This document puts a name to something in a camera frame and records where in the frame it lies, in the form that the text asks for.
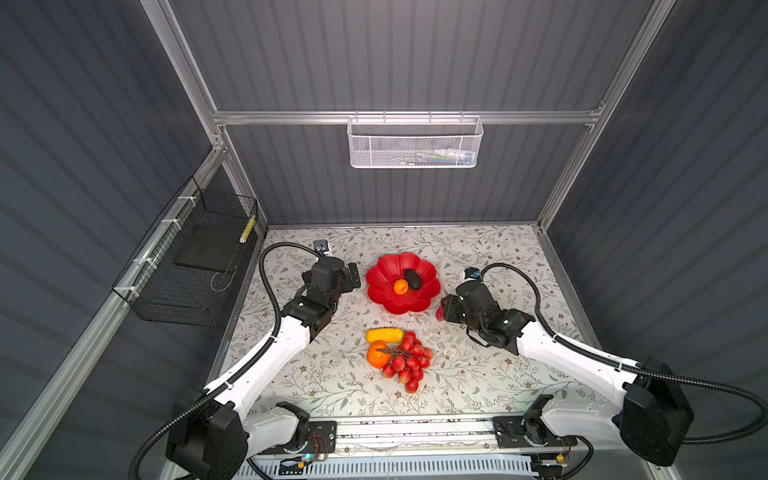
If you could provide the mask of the dark fake avocado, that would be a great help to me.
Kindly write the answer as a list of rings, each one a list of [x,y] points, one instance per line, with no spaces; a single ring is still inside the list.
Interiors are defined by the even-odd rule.
[[[403,280],[406,283],[409,291],[418,291],[423,286],[421,276],[414,269],[405,269],[403,272]]]

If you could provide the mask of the small fake orange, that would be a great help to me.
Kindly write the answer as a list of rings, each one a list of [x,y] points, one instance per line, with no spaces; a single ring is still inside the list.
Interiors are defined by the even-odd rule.
[[[393,285],[393,292],[398,296],[407,294],[409,290],[409,283],[405,279],[398,279]]]

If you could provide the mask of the red fake grape bunch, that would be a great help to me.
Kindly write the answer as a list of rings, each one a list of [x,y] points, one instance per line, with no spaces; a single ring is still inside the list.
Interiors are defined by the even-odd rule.
[[[409,394],[417,393],[434,360],[434,352],[412,331],[405,332],[397,346],[388,346],[386,350],[380,369],[382,377],[397,380]]]

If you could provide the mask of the yellow fake corn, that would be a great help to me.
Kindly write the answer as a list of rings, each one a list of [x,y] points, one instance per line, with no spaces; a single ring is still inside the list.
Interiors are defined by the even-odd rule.
[[[405,331],[399,328],[378,328],[366,332],[366,341],[369,344],[384,342],[386,344],[400,344],[405,337]]]

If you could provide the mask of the large orange fake fruit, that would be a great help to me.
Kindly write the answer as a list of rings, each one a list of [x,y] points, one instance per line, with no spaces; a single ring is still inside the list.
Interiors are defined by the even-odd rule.
[[[377,370],[382,370],[392,358],[386,342],[377,340],[370,344],[367,352],[367,362]]]

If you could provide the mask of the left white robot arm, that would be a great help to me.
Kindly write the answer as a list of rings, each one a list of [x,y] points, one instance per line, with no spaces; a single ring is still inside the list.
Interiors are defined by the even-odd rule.
[[[231,479],[256,454],[305,447],[309,414],[288,402],[251,416],[265,388],[331,321],[342,294],[361,286],[356,263],[322,257],[303,275],[306,291],[278,310],[277,331],[203,391],[190,390],[174,406],[179,414],[221,388],[205,405],[170,428],[166,458],[197,479]]]

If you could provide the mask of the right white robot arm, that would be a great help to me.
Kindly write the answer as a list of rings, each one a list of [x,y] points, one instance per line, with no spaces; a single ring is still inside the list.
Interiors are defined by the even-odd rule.
[[[669,380],[669,367],[645,363],[648,374],[629,372],[634,362],[549,332],[542,320],[516,309],[501,309],[486,285],[468,280],[442,298],[440,320],[464,326],[483,347],[506,350],[544,363],[601,395],[597,402],[541,394],[524,415],[523,428],[533,444],[545,436],[583,436],[623,443],[659,466],[674,463],[694,419],[682,389]]]

